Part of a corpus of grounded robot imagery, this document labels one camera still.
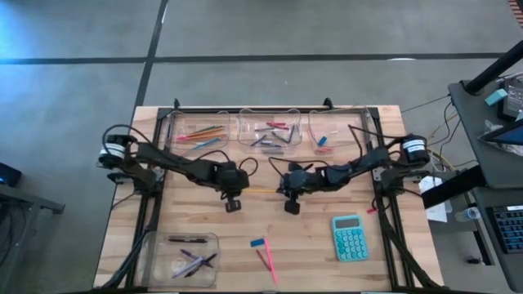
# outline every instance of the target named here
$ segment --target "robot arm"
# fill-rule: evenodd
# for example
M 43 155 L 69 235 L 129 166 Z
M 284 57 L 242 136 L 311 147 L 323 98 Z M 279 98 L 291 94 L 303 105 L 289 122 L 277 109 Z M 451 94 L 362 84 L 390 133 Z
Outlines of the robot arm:
M 132 144 L 138 146 L 135 154 L 131 153 Z M 242 189 L 249 187 L 247 172 L 238 169 L 235 162 L 219 163 L 201 158 L 190 160 L 159 150 L 152 144 L 138 142 L 134 136 L 107 136 L 98 161 L 102 167 L 132 180 L 135 189 L 142 193 L 160 191 L 156 172 L 143 168 L 142 163 L 180 173 L 197 185 L 222 192 L 222 197 L 227 199 L 227 212 L 241 209 L 240 201 L 234 200 L 234 197 L 240 196 Z M 115 174 L 108 177 L 115 180 Z
M 400 144 L 400 157 L 392 160 L 389 149 L 397 144 Z M 297 215 L 300 212 L 300 204 L 297 203 L 300 195 L 317 191 L 338 191 L 348 185 L 352 178 L 377 167 L 387 167 L 382 172 L 382 183 L 384 189 L 387 189 L 387 186 L 394 181 L 406 176 L 413 169 L 425 166 L 430 161 L 426 145 L 427 140 L 421 136 L 398 137 L 385 147 L 374 149 L 352 162 L 316 167 L 313 172 L 306 171 L 311 166 L 303 168 L 297 162 L 291 162 L 288 167 L 289 172 L 283 174 L 279 183 L 279 192 L 289 198 L 285 203 L 285 211 Z

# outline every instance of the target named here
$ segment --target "concrete floor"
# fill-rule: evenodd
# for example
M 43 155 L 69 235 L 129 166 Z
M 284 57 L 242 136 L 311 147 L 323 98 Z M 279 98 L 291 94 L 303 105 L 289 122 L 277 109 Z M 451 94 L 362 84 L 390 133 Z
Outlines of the concrete floor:
M 0 59 L 144 57 L 159 6 L 0 0 Z M 505 0 L 171 0 L 157 56 L 502 52 L 521 37 Z M 339 105 L 407 109 L 443 96 L 450 82 L 473 78 L 492 62 L 156 64 L 144 105 L 171 105 L 175 97 L 183 105 L 317 105 L 328 96 Z M 92 285 L 114 193 L 106 171 L 95 167 L 101 134 L 131 120 L 143 69 L 0 65 L 0 161 L 23 171 L 23 190 L 66 203 L 61 216 L 42 214 L 12 292 Z M 428 136 L 448 102 L 406 113 L 407 130 Z M 452 163 L 474 158 L 462 128 L 444 152 Z M 511 292 L 499 267 L 463 262 L 478 254 L 472 234 L 434 239 L 447 286 Z

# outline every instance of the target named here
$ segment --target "blue object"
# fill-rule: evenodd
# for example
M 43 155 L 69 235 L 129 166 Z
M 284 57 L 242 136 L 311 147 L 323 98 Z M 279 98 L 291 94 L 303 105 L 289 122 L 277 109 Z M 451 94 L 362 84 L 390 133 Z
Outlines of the blue object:
M 487 97 L 487 99 L 485 99 L 485 102 L 488 106 L 492 106 L 507 96 L 508 93 L 504 89 L 499 89 L 494 93 L 490 94 L 490 96 Z
M 339 261 L 364 261 L 369 258 L 359 216 L 336 216 L 331 226 Z
M 318 142 L 318 146 L 319 147 L 323 146 L 326 141 L 327 141 L 327 137 L 326 136 L 321 137 L 320 142 Z
M 263 238 L 251 241 L 251 247 L 256 247 L 265 244 Z

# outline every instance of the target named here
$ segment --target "pink pen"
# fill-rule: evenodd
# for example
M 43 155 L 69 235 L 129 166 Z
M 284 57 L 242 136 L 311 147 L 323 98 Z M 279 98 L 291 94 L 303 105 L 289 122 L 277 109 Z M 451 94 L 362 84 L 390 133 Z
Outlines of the pink pen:
M 270 273 L 272 274 L 272 279 L 275 281 L 275 285 L 278 286 L 278 277 L 276 276 L 275 267 L 272 264 L 272 256 L 270 255 L 269 242 L 264 238 L 263 242 L 265 243 L 265 251 L 267 253 L 267 259 L 269 260 Z

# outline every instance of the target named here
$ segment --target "blue calculator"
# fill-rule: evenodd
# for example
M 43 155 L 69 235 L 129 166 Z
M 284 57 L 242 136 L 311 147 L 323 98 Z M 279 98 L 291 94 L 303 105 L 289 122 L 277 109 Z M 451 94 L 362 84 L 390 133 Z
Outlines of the blue calculator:
M 339 261 L 364 261 L 369 258 L 359 216 L 336 216 L 333 218 L 332 227 Z

